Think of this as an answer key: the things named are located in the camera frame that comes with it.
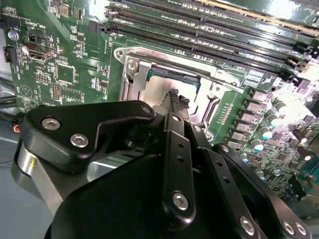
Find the bolt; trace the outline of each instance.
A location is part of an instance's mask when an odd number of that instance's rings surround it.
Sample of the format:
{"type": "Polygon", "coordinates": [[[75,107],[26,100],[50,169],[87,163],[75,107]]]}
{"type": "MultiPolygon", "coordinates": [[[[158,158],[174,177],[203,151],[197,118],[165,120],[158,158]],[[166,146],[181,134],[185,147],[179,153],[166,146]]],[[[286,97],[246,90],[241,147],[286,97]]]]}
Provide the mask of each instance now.
{"type": "Polygon", "coordinates": [[[182,193],[174,193],[173,202],[175,206],[182,211],[185,211],[188,208],[188,200],[182,193]]]}
{"type": "Polygon", "coordinates": [[[274,176],[279,177],[279,176],[281,175],[280,169],[275,169],[275,170],[273,171],[273,174],[274,174],[274,176]]]}
{"type": "Polygon", "coordinates": [[[247,218],[241,216],[239,222],[241,227],[245,230],[245,232],[247,232],[248,235],[253,236],[255,234],[254,226],[247,218]]]}
{"type": "Polygon", "coordinates": [[[76,133],[71,136],[70,142],[73,146],[78,148],[85,148],[89,144],[88,138],[80,133],[76,133]]]}
{"type": "Polygon", "coordinates": [[[123,52],[122,51],[117,51],[116,52],[116,56],[121,59],[122,56],[123,56],[123,52]]]}
{"type": "Polygon", "coordinates": [[[135,61],[133,61],[133,60],[129,60],[129,61],[128,61],[128,68],[129,68],[132,72],[135,72],[135,71],[137,71],[137,69],[138,69],[138,64],[137,64],[135,61]]]}
{"type": "Polygon", "coordinates": [[[198,127],[197,125],[194,125],[194,129],[195,129],[197,132],[201,132],[201,128],[198,127]]]}
{"type": "Polygon", "coordinates": [[[296,226],[297,226],[297,228],[298,228],[298,231],[299,231],[302,235],[304,235],[304,236],[307,235],[306,229],[305,229],[303,226],[301,226],[300,223],[295,222],[295,224],[296,224],[296,226]]]}
{"type": "Polygon", "coordinates": [[[42,126],[48,130],[56,130],[61,127],[61,124],[57,119],[46,118],[42,120],[42,126]]]}
{"type": "Polygon", "coordinates": [[[179,121],[179,120],[180,120],[177,116],[173,116],[173,119],[174,119],[175,121],[179,121]]]}
{"type": "Polygon", "coordinates": [[[12,41],[18,41],[19,40],[19,33],[17,33],[14,30],[10,30],[8,32],[8,37],[9,39],[11,39],[12,41]]]}
{"type": "Polygon", "coordinates": [[[222,145],[221,146],[221,148],[226,152],[226,153],[228,153],[229,152],[229,149],[227,148],[227,146],[225,146],[225,145],[222,145]]]}
{"type": "Polygon", "coordinates": [[[293,229],[292,226],[290,226],[289,223],[287,223],[286,221],[283,221],[283,224],[284,224],[284,227],[286,229],[286,231],[291,234],[291,235],[294,235],[295,234],[295,230],[293,229]]]}

